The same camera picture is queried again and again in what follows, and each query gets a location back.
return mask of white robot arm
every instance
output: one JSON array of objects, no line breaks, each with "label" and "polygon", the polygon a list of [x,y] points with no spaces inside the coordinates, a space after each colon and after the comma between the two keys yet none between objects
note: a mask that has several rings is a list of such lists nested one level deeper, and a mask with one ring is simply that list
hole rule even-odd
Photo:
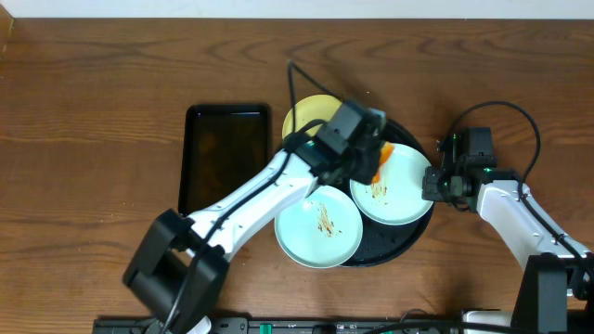
[{"label": "white robot arm", "polygon": [[[497,180],[482,185],[479,191],[476,211],[499,233],[518,263],[525,269],[530,255],[552,253],[560,258],[573,258],[564,246],[547,231],[531,214],[518,196],[518,181]],[[523,185],[523,193],[538,214],[562,235],[572,247],[586,258],[590,252],[581,243],[573,240],[552,218],[536,203],[530,194],[530,188]]]},{"label": "white robot arm", "polygon": [[[252,180],[241,186],[231,195],[204,210],[193,212],[187,218],[195,222],[192,230],[205,238],[209,230],[226,210],[247,197],[255,189],[273,177],[287,157],[281,150],[266,168]],[[242,205],[209,240],[211,247],[221,246],[225,259],[231,258],[256,232],[270,222],[277,214],[292,204],[309,196],[317,187],[317,177],[311,173],[311,166],[293,154],[278,180],[261,193]]]}]

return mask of food residue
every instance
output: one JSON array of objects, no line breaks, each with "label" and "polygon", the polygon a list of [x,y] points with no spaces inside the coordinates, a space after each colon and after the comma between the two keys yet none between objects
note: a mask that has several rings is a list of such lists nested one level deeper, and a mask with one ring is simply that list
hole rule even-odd
[{"label": "food residue", "polygon": [[384,183],[378,183],[371,185],[371,197],[376,199],[379,196],[383,196],[386,194],[388,190],[388,186]]},{"label": "food residue", "polygon": [[378,167],[378,172],[375,173],[375,175],[373,176],[373,180],[371,181],[372,184],[375,185],[380,182],[380,180],[381,180],[380,168],[384,163],[386,163],[386,161],[388,159],[390,159],[390,155],[392,155],[393,151],[394,151],[394,145],[392,145],[390,143],[385,143],[383,145],[383,147],[381,148],[380,167]]},{"label": "food residue", "polygon": [[317,208],[317,211],[319,212],[319,216],[317,217],[317,229],[320,232],[326,233],[326,237],[332,238],[334,236],[334,222],[332,222],[328,218],[328,211],[326,210],[326,206],[320,203],[320,206],[319,208]]}]

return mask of light blue plate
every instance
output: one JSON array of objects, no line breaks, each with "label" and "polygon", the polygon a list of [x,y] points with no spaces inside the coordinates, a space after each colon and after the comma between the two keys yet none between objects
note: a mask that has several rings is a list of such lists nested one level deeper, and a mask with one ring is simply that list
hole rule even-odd
[{"label": "light blue plate", "polygon": [[295,262],[330,268],[353,256],[363,237],[363,222],[348,196],[321,186],[275,218],[275,231],[278,244]]},{"label": "light blue plate", "polygon": [[380,182],[366,186],[351,180],[351,194],[356,206],[372,220],[386,225],[409,224],[433,205],[422,198],[423,175],[431,164],[414,148],[386,145],[393,145],[394,151],[380,167]]}]

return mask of white wall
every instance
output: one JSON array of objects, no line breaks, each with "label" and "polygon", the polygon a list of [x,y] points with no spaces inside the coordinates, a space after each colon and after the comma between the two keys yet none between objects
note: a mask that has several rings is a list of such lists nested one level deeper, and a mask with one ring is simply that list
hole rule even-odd
[{"label": "white wall", "polygon": [[0,0],[15,18],[594,19],[594,0]]}]

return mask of plate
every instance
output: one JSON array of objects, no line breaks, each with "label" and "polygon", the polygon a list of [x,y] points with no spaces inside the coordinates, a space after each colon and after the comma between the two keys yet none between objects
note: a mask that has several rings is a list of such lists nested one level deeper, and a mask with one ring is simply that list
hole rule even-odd
[{"label": "plate", "polygon": [[347,261],[361,242],[361,214],[341,190],[321,186],[275,218],[280,247],[295,262],[330,268]]},{"label": "plate", "polygon": [[431,164],[420,152],[406,145],[393,145],[390,158],[380,167],[380,182],[366,186],[350,181],[357,207],[367,217],[386,225],[412,223],[433,205],[421,198],[425,168]]},{"label": "plate", "polygon": [[[425,151],[419,141],[400,123],[387,120],[386,128],[381,138],[396,144],[410,146],[425,157]],[[336,185],[342,192],[351,195],[348,179]],[[386,225],[373,221],[361,213],[363,219],[363,237],[359,248],[351,258],[341,264],[348,267],[368,267],[390,262],[391,260],[408,251],[423,235],[433,214],[433,207],[423,214],[417,221],[405,225]]]},{"label": "plate", "polygon": [[[336,113],[336,110],[341,106],[342,102],[334,96],[328,95],[316,95],[306,97],[303,100],[297,102],[295,108],[297,109],[297,127],[301,129],[309,121],[312,120],[324,120],[329,121],[332,116]],[[289,110],[289,113],[285,117],[284,123],[282,123],[282,138],[290,134],[293,130],[293,109]],[[307,130],[308,135],[315,135],[319,126],[315,126]]]}]

